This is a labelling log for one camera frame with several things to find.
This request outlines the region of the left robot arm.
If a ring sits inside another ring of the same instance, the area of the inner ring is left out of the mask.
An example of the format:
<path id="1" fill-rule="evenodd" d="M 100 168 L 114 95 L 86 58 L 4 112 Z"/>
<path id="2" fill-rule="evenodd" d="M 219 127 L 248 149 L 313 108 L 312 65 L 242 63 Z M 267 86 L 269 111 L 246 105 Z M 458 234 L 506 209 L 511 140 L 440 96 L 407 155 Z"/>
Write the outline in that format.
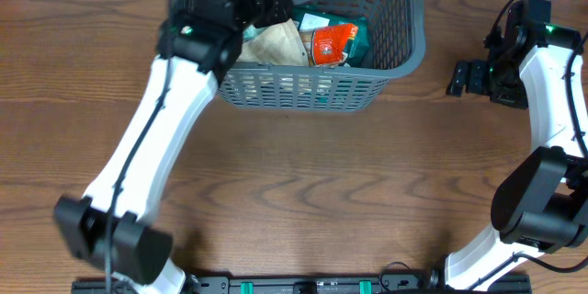
<path id="1" fill-rule="evenodd" d="M 141 102 L 118 147 L 81 198 L 63 196 L 53 217 L 70 253 L 105 274 L 103 290 L 178 293 L 185 273 L 171 235 L 153 228 L 182 146 L 226 73 L 243 33 L 286 19 L 291 0 L 167 0 Z"/>

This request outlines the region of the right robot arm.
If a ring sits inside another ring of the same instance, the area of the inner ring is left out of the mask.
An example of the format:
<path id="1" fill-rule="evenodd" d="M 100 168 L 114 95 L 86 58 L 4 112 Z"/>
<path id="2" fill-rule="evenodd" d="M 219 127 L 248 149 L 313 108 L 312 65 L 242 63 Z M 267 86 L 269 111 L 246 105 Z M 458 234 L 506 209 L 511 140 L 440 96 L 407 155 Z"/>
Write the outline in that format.
<path id="1" fill-rule="evenodd" d="M 526 109 L 532 150 L 498 186 L 490 224 L 449 254 L 433 286 L 488 291 L 524 262 L 587 239 L 587 109 L 578 31 L 517 23 L 493 32 L 485 61 L 458 62 L 450 96 L 472 93 Z"/>

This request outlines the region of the beige paper pouch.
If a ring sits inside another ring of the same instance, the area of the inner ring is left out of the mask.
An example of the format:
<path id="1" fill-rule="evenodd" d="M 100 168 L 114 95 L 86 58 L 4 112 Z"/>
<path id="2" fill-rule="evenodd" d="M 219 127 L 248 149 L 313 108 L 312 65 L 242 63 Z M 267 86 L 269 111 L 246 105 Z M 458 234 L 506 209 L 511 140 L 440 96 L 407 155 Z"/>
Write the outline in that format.
<path id="1" fill-rule="evenodd" d="M 308 53 L 292 19 L 265 28 L 250 26 L 243 33 L 238 62 L 309 66 Z"/>

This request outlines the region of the dark green food bag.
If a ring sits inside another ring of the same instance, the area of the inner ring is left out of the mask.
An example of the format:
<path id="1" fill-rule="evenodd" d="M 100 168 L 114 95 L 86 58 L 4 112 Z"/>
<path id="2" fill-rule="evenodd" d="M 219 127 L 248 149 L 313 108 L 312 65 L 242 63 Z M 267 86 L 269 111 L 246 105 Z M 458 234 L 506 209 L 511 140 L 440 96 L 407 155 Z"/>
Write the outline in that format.
<path id="1" fill-rule="evenodd" d="M 358 26 L 359 31 L 356 34 L 354 50 L 352 51 L 347 61 L 344 64 L 338 66 L 358 67 L 370 49 L 368 25 L 364 17 L 351 19 L 321 13 L 307 8 L 294 8 L 291 13 L 291 19 L 297 26 L 299 33 L 302 31 L 315 30 L 317 28 L 336 26 L 345 23 L 352 23 Z"/>

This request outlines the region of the grey plastic lattice basket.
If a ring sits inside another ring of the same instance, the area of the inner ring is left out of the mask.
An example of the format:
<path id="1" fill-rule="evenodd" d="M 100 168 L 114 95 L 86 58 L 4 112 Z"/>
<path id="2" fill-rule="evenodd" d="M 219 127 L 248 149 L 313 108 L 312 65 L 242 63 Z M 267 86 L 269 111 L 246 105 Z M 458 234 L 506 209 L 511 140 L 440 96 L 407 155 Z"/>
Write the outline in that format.
<path id="1" fill-rule="evenodd" d="M 302 67 L 238 62 L 245 29 L 189 15 L 183 0 L 175 0 L 171 15 L 175 53 L 214 72 L 220 78 L 220 95 L 237 107 L 344 112 L 367 107 L 390 80 L 412 73 L 424 57 L 423 0 L 311 0 L 293 5 L 291 13 L 294 8 L 364 17 L 370 49 L 362 63 Z"/>

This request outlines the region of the orange spaghetti packet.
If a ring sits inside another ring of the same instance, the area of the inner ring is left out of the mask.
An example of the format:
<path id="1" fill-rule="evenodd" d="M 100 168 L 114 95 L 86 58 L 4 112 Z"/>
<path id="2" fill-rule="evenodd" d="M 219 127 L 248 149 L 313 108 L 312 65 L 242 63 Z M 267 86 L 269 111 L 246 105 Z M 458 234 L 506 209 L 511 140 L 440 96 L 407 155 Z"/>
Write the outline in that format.
<path id="1" fill-rule="evenodd" d="M 302 31 L 300 38 L 310 66 L 334 67 L 344 64 L 356 43 L 359 27 L 352 23 Z"/>

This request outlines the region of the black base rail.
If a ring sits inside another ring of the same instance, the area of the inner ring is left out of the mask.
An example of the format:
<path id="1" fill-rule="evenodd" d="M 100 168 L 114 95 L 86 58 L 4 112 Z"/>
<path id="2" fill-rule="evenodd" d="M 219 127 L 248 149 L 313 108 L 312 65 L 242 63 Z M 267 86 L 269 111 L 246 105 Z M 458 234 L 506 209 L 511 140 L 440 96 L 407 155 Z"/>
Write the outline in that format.
<path id="1" fill-rule="evenodd" d="M 322 278 L 228 278 L 189 277 L 179 293 L 190 294 L 379 294 L 379 293 L 491 293 L 531 294 L 529 276 L 506 275 L 494 282 L 487 291 L 425 288 L 415 274 L 396 273 L 378 277 Z M 74 281 L 72 294 L 106 293 L 104 281 L 86 279 Z"/>

